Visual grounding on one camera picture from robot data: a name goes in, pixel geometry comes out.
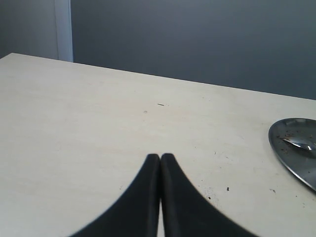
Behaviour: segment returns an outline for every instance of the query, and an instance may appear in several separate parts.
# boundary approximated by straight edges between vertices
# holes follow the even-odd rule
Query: white tabletop
[[[291,117],[316,119],[316,101],[10,54],[0,59],[0,236],[68,236],[115,202],[148,153],[171,152],[248,230],[314,237],[316,196],[268,142]]]

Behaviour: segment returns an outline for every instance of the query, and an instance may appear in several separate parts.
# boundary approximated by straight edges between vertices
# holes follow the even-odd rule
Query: light gray wall
[[[0,0],[0,58],[12,52],[58,59],[54,0]]]
[[[316,99],[315,0],[72,0],[74,61]]]

